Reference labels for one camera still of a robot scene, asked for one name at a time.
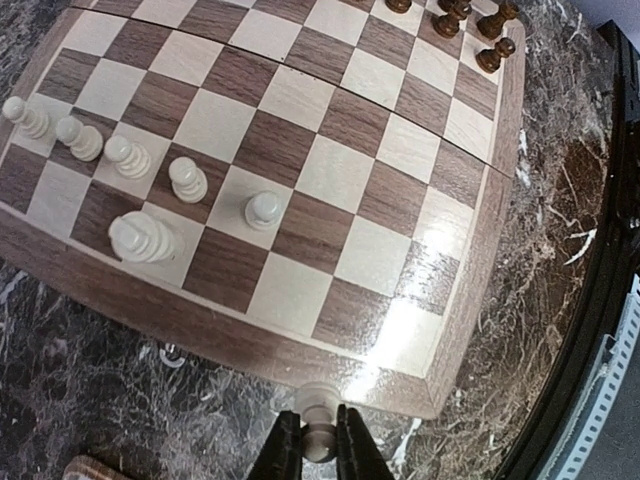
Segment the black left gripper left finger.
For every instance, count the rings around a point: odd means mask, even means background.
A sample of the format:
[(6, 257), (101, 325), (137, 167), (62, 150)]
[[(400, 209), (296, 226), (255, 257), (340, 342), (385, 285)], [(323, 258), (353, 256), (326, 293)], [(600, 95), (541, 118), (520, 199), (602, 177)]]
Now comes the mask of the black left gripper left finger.
[(302, 461), (300, 416), (291, 410), (282, 411), (247, 479), (298, 480), (302, 477)]

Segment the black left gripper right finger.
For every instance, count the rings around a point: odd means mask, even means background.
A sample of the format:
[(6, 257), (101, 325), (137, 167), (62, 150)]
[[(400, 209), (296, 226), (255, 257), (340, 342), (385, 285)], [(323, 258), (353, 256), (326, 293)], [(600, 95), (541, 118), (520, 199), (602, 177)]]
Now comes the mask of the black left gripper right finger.
[(336, 434), (339, 480), (393, 480), (393, 474), (357, 409), (339, 405)]

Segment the white chess pawn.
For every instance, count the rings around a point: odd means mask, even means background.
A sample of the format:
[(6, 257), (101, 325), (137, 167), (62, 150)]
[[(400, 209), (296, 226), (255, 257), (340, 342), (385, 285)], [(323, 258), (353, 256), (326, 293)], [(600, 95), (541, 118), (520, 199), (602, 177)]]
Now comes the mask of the white chess pawn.
[(244, 214), (251, 228), (270, 229), (278, 223), (283, 214), (282, 202), (275, 192), (261, 191), (248, 200)]
[(116, 171), (128, 179), (141, 178), (151, 167), (151, 156), (146, 148), (122, 135), (114, 135), (106, 141), (104, 155)]
[(171, 162), (169, 178), (174, 194), (182, 202), (197, 203), (207, 194), (206, 175), (189, 157), (178, 157)]

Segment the white chess queen piece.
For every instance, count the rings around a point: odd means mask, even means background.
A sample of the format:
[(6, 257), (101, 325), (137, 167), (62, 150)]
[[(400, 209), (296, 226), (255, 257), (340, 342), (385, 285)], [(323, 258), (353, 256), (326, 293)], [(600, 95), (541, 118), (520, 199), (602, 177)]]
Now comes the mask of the white chess queen piece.
[(121, 260), (130, 263), (158, 263), (184, 253), (182, 234), (143, 211), (116, 217), (108, 228), (111, 247)]

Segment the wooden chessboard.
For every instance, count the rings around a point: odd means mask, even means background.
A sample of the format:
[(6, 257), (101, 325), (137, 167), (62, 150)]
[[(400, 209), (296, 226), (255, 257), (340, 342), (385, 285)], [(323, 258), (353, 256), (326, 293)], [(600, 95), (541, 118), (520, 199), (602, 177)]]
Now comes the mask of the wooden chessboard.
[[(74, 1), (1, 99), (1, 253), (77, 301), (215, 362), (433, 419), (492, 270), (517, 160), (525, 29), (494, 74), (416, 37), (429, 1)], [(2, 116), (39, 98), (51, 131)], [(73, 116), (103, 148), (56, 138)], [(120, 175), (122, 135), (151, 156)], [(174, 194), (189, 157), (205, 197)], [(266, 230), (248, 200), (275, 192)], [(130, 263), (108, 228), (143, 211), (184, 253)]]

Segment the silver metal tray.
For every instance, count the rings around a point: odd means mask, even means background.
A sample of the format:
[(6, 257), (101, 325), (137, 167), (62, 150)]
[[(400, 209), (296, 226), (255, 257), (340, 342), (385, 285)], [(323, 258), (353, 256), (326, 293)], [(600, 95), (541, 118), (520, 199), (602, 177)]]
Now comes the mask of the silver metal tray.
[(126, 475), (86, 456), (75, 456), (65, 467), (63, 480), (130, 480)]

